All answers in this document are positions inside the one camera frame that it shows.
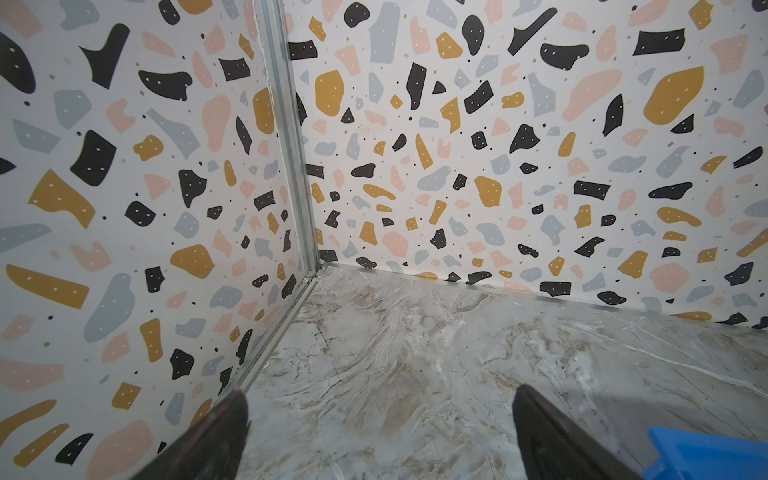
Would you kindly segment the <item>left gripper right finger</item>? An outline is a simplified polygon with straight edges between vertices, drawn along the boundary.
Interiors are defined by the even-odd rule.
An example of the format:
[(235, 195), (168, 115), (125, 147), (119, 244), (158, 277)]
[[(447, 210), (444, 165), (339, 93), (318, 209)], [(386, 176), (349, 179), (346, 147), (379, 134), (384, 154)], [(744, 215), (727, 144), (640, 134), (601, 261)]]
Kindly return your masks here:
[(517, 389), (512, 412), (529, 479), (640, 477), (532, 386)]

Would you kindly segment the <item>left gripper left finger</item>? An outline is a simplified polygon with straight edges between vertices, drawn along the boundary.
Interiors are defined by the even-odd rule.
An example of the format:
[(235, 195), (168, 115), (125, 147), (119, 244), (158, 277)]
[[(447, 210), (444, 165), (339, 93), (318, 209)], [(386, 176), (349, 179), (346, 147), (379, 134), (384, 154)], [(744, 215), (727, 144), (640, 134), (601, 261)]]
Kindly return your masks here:
[(232, 391), (133, 479), (235, 479), (249, 427), (246, 395)]

